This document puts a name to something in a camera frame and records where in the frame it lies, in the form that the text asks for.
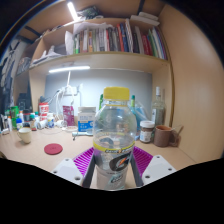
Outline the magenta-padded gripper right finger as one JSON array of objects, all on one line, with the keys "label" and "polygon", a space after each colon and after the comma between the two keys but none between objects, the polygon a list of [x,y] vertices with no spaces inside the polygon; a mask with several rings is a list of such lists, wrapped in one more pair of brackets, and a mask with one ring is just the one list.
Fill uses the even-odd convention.
[{"label": "magenta-padded gripper right finger", "polygon": [[161,155],[152,156],[134,147],[131,167],[137,187],[142,187],[176,171]]}]

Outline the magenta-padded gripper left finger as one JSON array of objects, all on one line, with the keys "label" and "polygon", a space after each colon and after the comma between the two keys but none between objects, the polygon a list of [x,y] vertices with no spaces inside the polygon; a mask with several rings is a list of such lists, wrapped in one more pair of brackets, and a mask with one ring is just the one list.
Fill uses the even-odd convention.
[{"label": "magenta-padded gripper left finger", "polygon": [[52,174],[84,188],[91,186],[95,169],[94,149],[90,148],[75,158],[63,159],[53,170]]}]

